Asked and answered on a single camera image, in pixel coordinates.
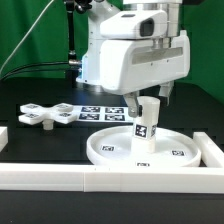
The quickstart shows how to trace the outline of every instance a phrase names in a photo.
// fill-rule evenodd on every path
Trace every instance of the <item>white plate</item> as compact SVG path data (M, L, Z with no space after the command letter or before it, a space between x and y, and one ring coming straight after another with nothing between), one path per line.
M201 152L194 141L178 132L157 128L156 150L152 154L131 155L133 126L98 131L87 140L87 156L95 165L182 167L199 166Z

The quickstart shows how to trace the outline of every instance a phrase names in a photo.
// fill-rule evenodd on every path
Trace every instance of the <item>black tabletop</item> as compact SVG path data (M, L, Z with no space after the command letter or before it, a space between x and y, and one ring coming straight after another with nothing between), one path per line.
M157 88L141 94L156 95ZM120 96L72 88L64 79L14 78L0 84L0 126L8 127L9 144L1 162L91 164L86 140L97 130L122 123L18 122L19 107L124 106ZM170 105L161 108L159 127L190 137L205 131L224 150L224 105L195 85L176 83ZM223 223L224 196L204 194L83 193L0 191L0 223Z

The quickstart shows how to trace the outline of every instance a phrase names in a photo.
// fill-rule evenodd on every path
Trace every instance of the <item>white robot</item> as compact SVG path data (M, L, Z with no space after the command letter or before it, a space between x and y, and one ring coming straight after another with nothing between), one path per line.
M138 90L161 85L160 96L168 98L173 80L187 76L190 68L189 39L179 31L181 3L124 0L125 10L119 12L107 1L93 1L89 48L77 82L124 95L131 117L141 114Z

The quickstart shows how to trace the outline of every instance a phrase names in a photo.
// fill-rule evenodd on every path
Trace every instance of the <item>green backdrop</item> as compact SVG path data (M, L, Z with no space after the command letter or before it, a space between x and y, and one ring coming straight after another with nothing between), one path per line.
M0 1L0 65L19 43L50 0ZM121 0L111 0L122 7ZM200 6L185 6L183 26L191 41L191 70L181 82L195 83L224 103L224 1L206 0ZM75 14L78 57L87 49L87 17ZM55 0L47 13L5 67L37 62L67 60L67 20L62 0ZM32 74L63 77L63 73Z

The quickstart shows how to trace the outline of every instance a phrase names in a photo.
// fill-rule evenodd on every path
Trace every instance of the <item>white block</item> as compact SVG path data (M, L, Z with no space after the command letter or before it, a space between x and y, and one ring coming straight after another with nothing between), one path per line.
M6 127L0 127L0 152L8 143L8 133Z
M83 191L86 167L0 164L0 190Z
M121 192L224 193L218 168L168 168L123 172Z
M109 167L92 166L84 174L85 192L120 192L121 173Z
M207 167L224 168L223 151L204 132L194 133L194 142L202 152L202 160Z

